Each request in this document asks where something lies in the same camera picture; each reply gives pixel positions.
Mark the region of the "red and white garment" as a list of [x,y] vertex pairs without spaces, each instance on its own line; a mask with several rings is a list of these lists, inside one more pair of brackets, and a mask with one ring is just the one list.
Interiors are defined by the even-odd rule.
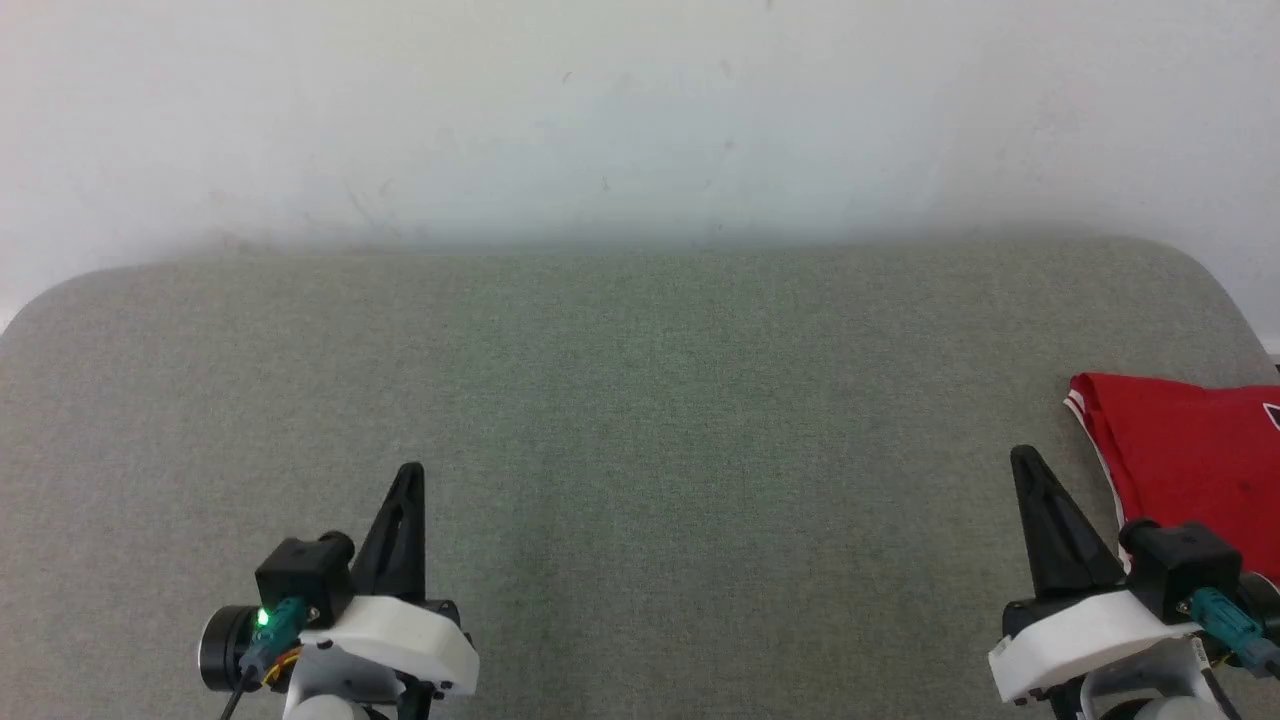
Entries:
[[1082,373],[1064,402],[1094,447],[1119,524],[1198,521],[1242,553],[1245,571],[1280,583],[1280,386]]

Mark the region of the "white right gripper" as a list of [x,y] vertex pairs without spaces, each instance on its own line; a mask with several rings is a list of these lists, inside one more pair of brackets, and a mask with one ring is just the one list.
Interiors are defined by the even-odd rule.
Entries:
[[1039,451],[1016,446],[1010,462],[1037,598],[1004,609],[1004,634],[988,653],[1000,700],[1052,707],[1202,706],[1201,625],[1192,619],[1167,625],[1128,589],[1106,591],[1123,584],[1123,565]]

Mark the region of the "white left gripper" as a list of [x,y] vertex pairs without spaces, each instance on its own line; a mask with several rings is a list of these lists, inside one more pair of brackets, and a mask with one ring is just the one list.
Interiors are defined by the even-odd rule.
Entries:
[[429,720],[433,705],[475,693],[480,657],[452,603],[411,605],[426,600],[425,544],[425,469],[406,462],[351,565],[369,596],[300,638],[296,720]]

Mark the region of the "grey fabric sofa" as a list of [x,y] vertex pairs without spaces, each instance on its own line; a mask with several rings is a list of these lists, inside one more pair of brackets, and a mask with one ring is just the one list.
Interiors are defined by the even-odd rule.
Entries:
[[1012,446],[1116,530],[1080,372],[1280,384],[1137,240],[81,275],[0,334],[0,720],[218,720],[210,615],[410,461],[481,656],[433,720],[1050,720],[986,656]]

